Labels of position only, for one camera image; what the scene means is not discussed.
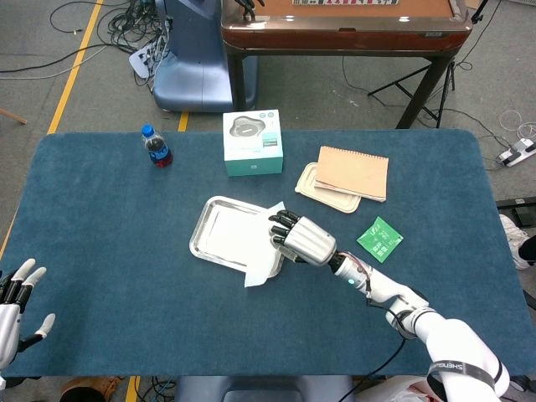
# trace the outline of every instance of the kraft paper notebook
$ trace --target kraft paper notebook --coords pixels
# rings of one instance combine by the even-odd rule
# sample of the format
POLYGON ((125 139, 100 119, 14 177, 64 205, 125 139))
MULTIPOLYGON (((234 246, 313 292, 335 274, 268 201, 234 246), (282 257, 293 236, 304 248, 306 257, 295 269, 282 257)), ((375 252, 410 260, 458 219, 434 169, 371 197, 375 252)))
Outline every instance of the kraft paper notebook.
POLYGON ((389 159, 347 149, 321 147, 316 187, 383 202, 389 159))

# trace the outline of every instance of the product box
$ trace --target product box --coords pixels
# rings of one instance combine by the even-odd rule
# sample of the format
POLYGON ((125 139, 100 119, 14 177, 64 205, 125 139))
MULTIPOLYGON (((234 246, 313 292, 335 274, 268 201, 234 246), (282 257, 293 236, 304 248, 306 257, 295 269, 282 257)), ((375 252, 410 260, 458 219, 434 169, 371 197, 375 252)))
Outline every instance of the product box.
POLYGON ((281 173, 279 111, 224 113, 224 160, 229 176, 281 173))

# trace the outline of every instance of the black band on arm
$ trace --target black band on arm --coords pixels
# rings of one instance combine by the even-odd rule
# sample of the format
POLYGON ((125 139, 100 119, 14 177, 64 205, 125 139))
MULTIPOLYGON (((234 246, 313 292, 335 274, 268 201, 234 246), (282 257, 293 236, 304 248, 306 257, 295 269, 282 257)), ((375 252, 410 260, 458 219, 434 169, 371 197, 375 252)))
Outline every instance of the black band on arm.
POLYGON ((457 362, 456 360, 440 360, 430 365, 426 381, 428 382, 430 388, 432 388, 432 390, 435 392, 435 394, 445 402, 447 401, 445 387, 443 386, 443 383, 438 379, 439 373, 456 373, 468 375, 469 377, 473 377, 474 379, 478 379, 484 384, 489 385, 491 389, 493 389, 493 391, 495 390, 495 381, 486 370, 483 370, 477 366, 473 366, 469 363, 457 362))

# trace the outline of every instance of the bottle label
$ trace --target bottle label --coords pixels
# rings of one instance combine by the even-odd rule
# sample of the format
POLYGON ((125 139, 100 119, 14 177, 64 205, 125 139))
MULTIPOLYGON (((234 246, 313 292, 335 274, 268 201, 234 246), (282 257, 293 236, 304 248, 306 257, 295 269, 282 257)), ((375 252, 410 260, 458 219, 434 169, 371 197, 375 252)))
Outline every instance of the bottle label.
POLYGON ((168 154, 169 154, 169 148, 167 145, 164 145, 162 148, 160 148, 159 151, 154 151, 154 152, 149 151, 149 156, 151 157, 151 160, 153 162, 164 159, 168 154))

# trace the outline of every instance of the floor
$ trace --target floor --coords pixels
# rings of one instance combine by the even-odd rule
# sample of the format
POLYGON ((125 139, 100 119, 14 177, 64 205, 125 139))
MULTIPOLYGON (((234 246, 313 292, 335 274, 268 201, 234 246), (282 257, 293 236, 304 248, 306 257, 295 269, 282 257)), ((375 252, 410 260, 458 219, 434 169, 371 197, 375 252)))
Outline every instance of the floor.
MULTIPOLYGON (((78 49, 85 32, 76 35, 59 33, 49 25, 49 14, 65 0, 4 0, 0 13, 0 70, 44 64, 78 49)), ((486 25, 497 0, 490 0, 483 23, 479 23, 461 51, 465 55, 486 25)), ((65 28, 84 28, 93 5, 75 4, 55 15, 54 21, 65 28)), ((536 97, 536 48, 533 21, 536 8, 503 0, 497 15, 467 61, 471 71, 456 70, 456 91, 449 94, 446 106, 464 111, 510 142, 515 132, 503 130, 498 117, 506 110, 517 110, 523 121, 536 120, 533 99, 536 97)), ((90 44, 96 44, 95 32, 90 44)), ((86 57, 94 49, 88 50, 86 57)), ((51 75, 68 69, 69 58, 46 69, 5 76, 51 75)), ((403 108, 383 107, 361 90, 349 88, 342 74, 342 58, 271 57, 260 66, 258 109, 277 108, 284 129, 374 129, 396 125, 403 108)), ((415 70, 421 59, 346 58, 348 79, 354 85, 373 89, 415 70)), ((69 74, 46 80, 2 80, 0 106, 28 120, 25 126, 0 116, 0 240, 3 240, 17 210, 28 166, 37 142, 46 135, 53 121, 69 74)), ((415 87, 415 81, 409 86, 415 87)), ((384 102, 405 105, 407 99, 395 89, 379 94, 384 102)), ((429 106, 437 107, 437 97, 429 106)), ((162 131, 177 131, 180 113, 161 111, 146 88, 137 87, 132 79, 126 56, 116 49, 105 49, 80 67, 66 100, 63 114, 55 119, 56 132, 67 131, 138 131, 150 121, 162 131)), ((430 124, 421 115, 421 121, 430 124)), ((188 131, 218 131, 221 115, 191 114, 188 131)), ((471 131, 481 144, 482 155, 494 158, 502 147, 478 122, 454 111, 446 111, 443 127, 471 131)), ((415 128, 423 127, 416 122, 415 128)), ((463 163, 452 155, 453 163, 463 163)), ((493 161, 484 160, 490 169, 495 199, 535 196, 536 157, 512 168, 493 170, 493 161)), ((536 294, 536 271, 520 272, 523 287, 536 294)), ((65 379, 27 381, 6 391, 4 400, 30 402, 56 401, 59 386, 65 379)), ((125 400, 126 381, 113 398, 125 400)), ((536 400, 534 394, 511 391, 517 401, 536 400)))

